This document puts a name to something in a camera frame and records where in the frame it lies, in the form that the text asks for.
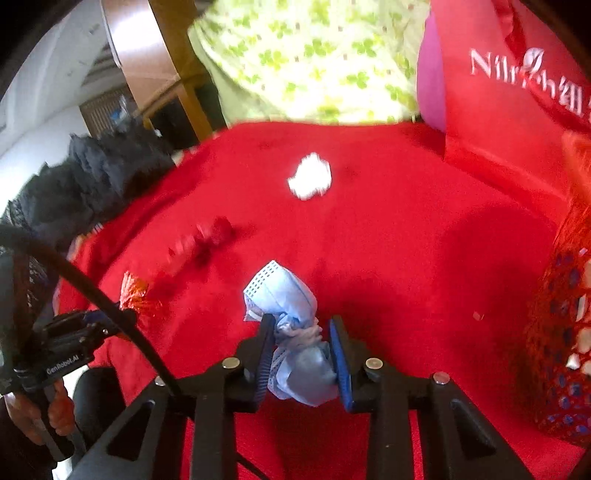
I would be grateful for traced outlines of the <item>left hand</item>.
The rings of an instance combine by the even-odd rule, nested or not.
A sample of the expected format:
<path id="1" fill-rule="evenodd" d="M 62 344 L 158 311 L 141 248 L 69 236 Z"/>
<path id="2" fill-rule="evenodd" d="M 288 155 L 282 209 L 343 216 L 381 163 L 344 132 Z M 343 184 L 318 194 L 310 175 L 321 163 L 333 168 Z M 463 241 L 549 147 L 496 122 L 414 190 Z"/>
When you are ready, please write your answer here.
<path id="1" fill-rule="evenodd" d="M 75 428 L 74 403 L 68 396 L 62 380 L 54 383 L 55 395 L 48 407 L 48 420 L 51 427 L 60 436 L 70 435 Z M 36 422 L 41 419 L 39 408 L 22 393 L 9 393 L 3 396 L 8 415 L 12 422 L 34 444 L 44 441 Z"/>

